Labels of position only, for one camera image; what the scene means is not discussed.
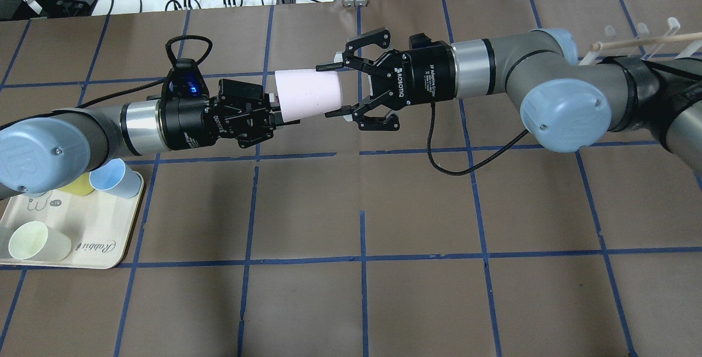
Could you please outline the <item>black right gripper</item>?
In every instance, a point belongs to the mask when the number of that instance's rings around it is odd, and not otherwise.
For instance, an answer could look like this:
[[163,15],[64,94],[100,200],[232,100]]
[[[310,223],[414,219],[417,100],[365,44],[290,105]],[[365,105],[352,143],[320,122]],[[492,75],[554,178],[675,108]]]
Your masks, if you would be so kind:
[[389,40],[389,30],[378,28],[350,39],[332,62],[316,65],[316,71],[349,67],[370,78],[368,97],[324,117],[343,117],[361,131],[396,131],[396,112],[402,108],[456,97],[456,62],[449,44],[419,33],[410,37],[410,49],[396,50],[389,48]]

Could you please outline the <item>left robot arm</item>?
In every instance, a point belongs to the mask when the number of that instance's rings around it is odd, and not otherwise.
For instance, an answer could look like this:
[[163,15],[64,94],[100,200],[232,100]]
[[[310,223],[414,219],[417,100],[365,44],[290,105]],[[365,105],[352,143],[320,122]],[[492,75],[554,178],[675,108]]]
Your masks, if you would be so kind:
[[247,149],[296,124],[257,84],[222,79],[215,97],[202,82],[161,87],[148,100],[63,108],[2,129],[2,198],[58,189],[115,158],[200,149],[219,139]]

